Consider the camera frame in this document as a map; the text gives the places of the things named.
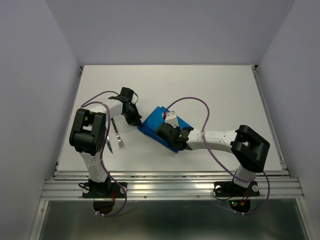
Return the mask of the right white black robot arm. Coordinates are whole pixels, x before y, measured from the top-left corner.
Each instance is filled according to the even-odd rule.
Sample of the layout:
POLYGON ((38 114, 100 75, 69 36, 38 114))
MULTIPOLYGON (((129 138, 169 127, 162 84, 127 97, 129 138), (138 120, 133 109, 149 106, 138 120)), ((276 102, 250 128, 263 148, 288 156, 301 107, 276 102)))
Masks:
POLYGON ((206 131, 192 127, 173 127, 162 123, 155 130, 155 135, 177 151, 208 150, 215 161, 232 177, 231 192, 242 195, 248 190, 258 173, 264 171, 270 149, 270 143, 247 125, 240 125, 231 131, 206 131), (233 154, 239 162, 235 173, 225 167, 213 151, 233 154))

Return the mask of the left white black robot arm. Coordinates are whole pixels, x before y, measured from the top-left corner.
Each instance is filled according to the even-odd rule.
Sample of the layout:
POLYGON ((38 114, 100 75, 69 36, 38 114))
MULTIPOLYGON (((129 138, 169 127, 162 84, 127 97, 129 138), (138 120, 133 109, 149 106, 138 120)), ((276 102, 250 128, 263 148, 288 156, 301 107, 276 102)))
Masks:
POLYGON ((125 193, 125 185, 117 183, 106 170, 103 152, 112 118, 122 115, 128 125, 142 125, 134 96, 137 94, 127 87, 123 87, 120 93, 103 91, 84 102, 75 113, 69 144, 80 154, 88 171, 88 182, 79 184, 84 198, 109 198, 117 192, 116 189, 125 193))

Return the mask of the blue satin napkin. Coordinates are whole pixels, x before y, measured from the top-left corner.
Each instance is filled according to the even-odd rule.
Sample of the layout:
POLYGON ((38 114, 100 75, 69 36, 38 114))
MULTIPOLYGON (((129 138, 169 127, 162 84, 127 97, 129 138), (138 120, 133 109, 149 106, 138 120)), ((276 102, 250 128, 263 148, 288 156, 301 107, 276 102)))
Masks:
POLYGON ((163 112, 166 108, 164 106, 160 107, 157 106, 153 112, 145 119, 145 121, 137 127, 137 129, 147 135, 148 137, 152 138, 153 140, 157 141, 158 143, 162 144, 169 150, 173 151, 174 153, 178 153, 178 150, 173 149, 168 145, 166 141, 156 136, 155 131, 157 127, 164 123, 165 120, 163 119, 163 112))

